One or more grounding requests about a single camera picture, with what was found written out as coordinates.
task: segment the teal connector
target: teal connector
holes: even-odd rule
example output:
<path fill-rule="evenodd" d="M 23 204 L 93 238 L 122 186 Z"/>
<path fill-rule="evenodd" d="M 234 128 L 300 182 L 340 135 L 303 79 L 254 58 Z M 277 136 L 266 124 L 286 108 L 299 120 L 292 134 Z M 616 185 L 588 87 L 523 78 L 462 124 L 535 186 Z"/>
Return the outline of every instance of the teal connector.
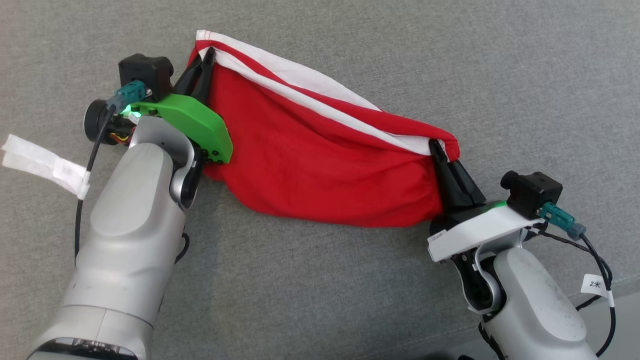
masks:
<path fill-rule="evenodd" d="M 135 80 L 120 88 L 115 95 L 122 96 L 127 105 L 133 104 L 147 97 L 147 87 L 142 81 Z"/>
<path fill-rule="evenodd" d="M 567 232 L 571 230 L 571 227 L 575 224 L 573 216 L 569 215 L 565 210 L 558 208 L 551 202 L 547 202 L 542 205 L 540 217 L 548 221 L 550 224 L 558 226 L 560 229 Z"/>
<path fill-rule="evenodd" d="M 550 224 L 558 226 L 566 231 L 567 235 L 573 240 L 578 241 L 580 236 L 587 230 L 582 224 L 575 222 L 575 218 L 569 215 L 565 210 L 558 208 L 555 204 L 547 202 L 542 205 L 540 217 L 548 221 Z"/>
<path fill-rule="evenodd" d="M 142 81 L 131 81 L 116 91 L 116 94 L 107 100 L 107 109 L 114 106 L 114 113 L 119 114 L 125 110 L 128 105 L 134 102 L 140 102 L 150 95 L 151 91 L 147 90 L 147 87 Z"/>

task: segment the white cable tag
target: white cable tag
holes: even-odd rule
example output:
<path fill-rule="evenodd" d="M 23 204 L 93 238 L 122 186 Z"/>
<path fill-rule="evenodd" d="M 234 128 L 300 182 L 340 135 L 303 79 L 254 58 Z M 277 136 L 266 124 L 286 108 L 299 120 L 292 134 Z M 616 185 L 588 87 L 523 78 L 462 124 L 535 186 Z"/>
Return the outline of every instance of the white cable tag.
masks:
<path fill-rule="evenodd" d="M 582 289 L 580 292 L 605 297 L 609 300 L 609 307 L 614 307 L 613 293 L 611 291 L 607 291 L 604 286 L 604 279 L 602 279 L 602 276 L 600 275 L 584 274 Z"/>
<path fill-rule="evenodd" d="M 84 200 L 90 176 L 85 167 L 15 135 L 9 135 L 2 150 L 6 151 L 2 162 L 4 167 L 49 179 Z"/>
<path fill-rule="evenodd" d="M 132 123 L 134 123 L 136 125 L 138 125 L 138 123 L 140 122 L 140 118 L 135 116 L 135 115 L 133 115 L 133 113 L 130 113 L 128 118 L 129 118 L 129 121 L 131 121 Z"/>

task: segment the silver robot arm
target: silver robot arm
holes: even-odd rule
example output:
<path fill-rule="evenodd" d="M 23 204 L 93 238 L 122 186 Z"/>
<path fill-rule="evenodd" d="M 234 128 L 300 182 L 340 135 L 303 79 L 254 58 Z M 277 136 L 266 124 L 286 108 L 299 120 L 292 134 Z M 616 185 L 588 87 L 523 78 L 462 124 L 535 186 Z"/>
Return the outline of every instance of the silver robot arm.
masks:
<path fill-rule="evenodd" d="M 462 165 L 431 141 L 445 213 L 431 224 L 429 254 L 458 270 L 480 333 L 499 359 L 595 360 L 586 326 L 562 289 L 529 251 L 530 229 L 545 225 L 540 209 L 555 204 L 562 185 L 542 173 L 509 172 L 508 201 L 486 203 Z"/>
<path fill-rule="evenodd" d="M 151 359 L 153 325 L 193 200 L 181 192 L 196 155 L 163 119 L 140 119 L 93 208 L 58 314 L 29 360 Z"/>

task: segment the white stripe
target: white stripe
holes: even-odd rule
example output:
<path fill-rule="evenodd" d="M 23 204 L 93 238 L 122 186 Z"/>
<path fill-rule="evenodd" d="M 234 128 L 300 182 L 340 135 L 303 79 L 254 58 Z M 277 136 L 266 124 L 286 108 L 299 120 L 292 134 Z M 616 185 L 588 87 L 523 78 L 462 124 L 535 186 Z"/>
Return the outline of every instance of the white stripe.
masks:
<path fill-rule="evenodd" d="M 379 108 L 367 101 L 367 99 L 347 89 L 344 85 L 327 75 L 302 64 L 271 54 L 258 47 L 207 30 L 198 30 L 196 40 L 213 40 L 229 45 L 235 50 L 254 59 L 269 69 L 269 71 L 276 74 L 280 79 L 283 79 L 291 85 L 311 90 L 334 99 L 350 102 L 363 108 L 380 111 Z"/>
<path fill-rule="evenodd" d="M 609 299 L 609 307 L 616 307 L 616 304 L 613 303 L 613 293 L 611 290 L 607 290 L 607 299 Z"/>
<path fill-rule="evenodd" d="M 86 168 L 65 160 L 34 143 L 9 135 L 2 146 L 2 165 L 49 179 L 83 200 L 89 190 L 90 173 Z"/>
<path fill-rule="evenodd" d="M 286 60 L 279 56 L 267 53 L 266 51 L 262 49 L 258 49 L 257 47 L 234 40 L 230 37 L 226 37 L 225 35 L 211 33 L 210 31 L 205 31 L 205 30 L 198 31 L 196 39 L 197 40 L 214 40 L 214 41 L 223 42 L 224 44 L 227 44 L 233 47 L 234 49 L 241 51 L 243 54 L 260 62 L 262 65 L 265 65 L 264 63 L 262 63 L 262 61 L 266 59 L 267 62 L 269 63 L 269 66 L 271 66 L 270 70 L 274 73 L 276 73 L 276 71 L 274 71 L 274 68 L 276 67 L 276 63 L 279 61 L 285 61 L 286 66 L 282 66 L 280 67 L 280 69 L 285 67 L 288 69 L 287 70 L 288 78 L 285 79 L 284 77 L 281 76 L 281 74 L 277 74 L 277 73 L 276 74 L 280 76 L 283 80 L 286 80 L 286 82 L 294 85 L 296 80 L 298 80 L 298 83 L 301 84 L 299 82 L 300 78 L 297 77 L 298 75 L 297 72 L 299 71 L 300 74 L 304 75 L 301 77 L 303 79 L 303 82 L 313 81 L 313 77 L 317 77 L 321 80 L 316 80 L 316 83 L 318 81 L 335 83 L 339 86 L 334 86 L 332 89 L 340 90 L 341 95 L 350 97 L 349 101 L 351 103 L 358 106 L 363 106 L 366 108 L 371 108 L 371 106 L 373 106 L 371 103 L 361 98 L 356 93 L 353 93 L 351 90 L 348 90 L 346 87 L 342 86 L 340 83 L 329 78 L 328 76 L 325 76 L 320 72 L 312 70 L 303 65 L 294 63 L 293 61 Z M 207 48 L 202 49 L 200 50 L 199 55 L 201 57 L 204 57 L 206 52 L 207 52 Z M 367 135 L 371 135 L 375 138 L 383 140 L 384 142 L 395 145 L 407 151 L 414 152 L 416 154 L 426 155 L 426 156 L 431 155 L 431 151 L 429 150 L 429 138 L 425 136 L 397 135 L 393 133 L 388 133 L 386 131 L 382 131 L 359 119 L 352 117 L 351 115 L 348 115 L 340 110 L 337 110 L 321 101 L 315 100 L 314 98 L 309 97 L 297 90 L 294 90 L 286 85 L 283 85 L 277 81 L 274 81 L 272 79 L 269 79 L 265 76 L 262 76 L 256 73 L 249 66 L 245 65 L 242 61 L 238 60 L 235 56 L 219 49 L 216 49 L 216 63 L 218 63 L 218 65 L 222 67 L 226 67 L 230 70 L 237 72 L 238 74 L 242 75 L 242 77 L 260 86 L 263 86 L 264 88 L 267 88 L 275 92 L 276 94 L 281 95 L 292 102 L 295 102 L 296 104 L 302 105 L 316 112 L 319 115 L 322 115 L 328 119 L 337 121 L 345 126 L 350 127 L 351 129 L 357 130 Z M 445 150 L 444 141 L 439 140 L 438 142 L 440 142 L 442 149 Z"/>
<path fill-rule="evenodd" d="M 200 51 L 200 56 L 204 56 L 207 49 Z M 262 76 L 251 68 L 246 66 L 243 62 L 238 60 L 235 56 L 226 53 L 222 50 L 216 50 L 216 63 L 222 67 L 226 67 L 230 70 L 237 72 L 242 77 L 253 81 L 254 83 L 263 86 L 278 95 L 285 97 L 286 99 L 302 105 L 319 115 L 326 118 L 337 121 L 351 129 L 357 130 L 361 133 L 371 135 L 375 138 L 379 138 L 384 142 L 395 145 L 401 149 L 414 152 L 420 155 L 431 155 L 429 150 L 429 138 L 415 135 L 396 135 L 388 133 L 386 131 L 379 130 L 365 122 L 362 122 L 351 115 L 348 115 L 340 110 L 337 110 L 321 101 L 315 100 L 297 90 L 294 90 L 286 85 L 280 84 L 277 81 Z M 444 148 L 444 142 L 440 141 L 440 145 Z"/>

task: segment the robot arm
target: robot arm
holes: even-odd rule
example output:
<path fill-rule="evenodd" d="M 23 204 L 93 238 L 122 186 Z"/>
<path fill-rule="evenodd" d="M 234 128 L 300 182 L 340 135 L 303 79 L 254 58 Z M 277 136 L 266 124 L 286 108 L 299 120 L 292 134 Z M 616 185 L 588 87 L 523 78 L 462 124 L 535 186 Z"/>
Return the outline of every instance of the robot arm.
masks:
<path fill-rule="evenodd" d="M 431 224 L 429 253 L 456 265 L 483 338 L 500 359 L 597 359 L 577 310 L 522 248 L 529 229 L 546 225 L 538 210 L 557 202 L 562 185 L 542 173 L 509 172 L 501 184 L 509 200 L 485 204 L 462 165 L 447 163 L 438 142 L 430 145 L 445 213 Z"/>
<path fill-rule="evenodd" d="M 204 161 L 194 154 L 189 139 L 163 119 L 140 118 L 93 208 L 60 310 L 30 359 L 150 359 L 188 207 L 180 174 Z"/>
<path fill-rule="evenodd" d="M 202 169 L 227 163 L 233 149 L 224 122 L 206 106 L 213 66 L 210 49 L 174 88 L 168 59 L 135 54 L 119 64 L 123 88 L 87 109 L 90 140 L 129 149 L 92 210 L 61 307 L 29 360 L 151 359 L 153 326 L 188 246 L 181 238 Z M 121 114 L 129 104 L 137 115 Z"/>

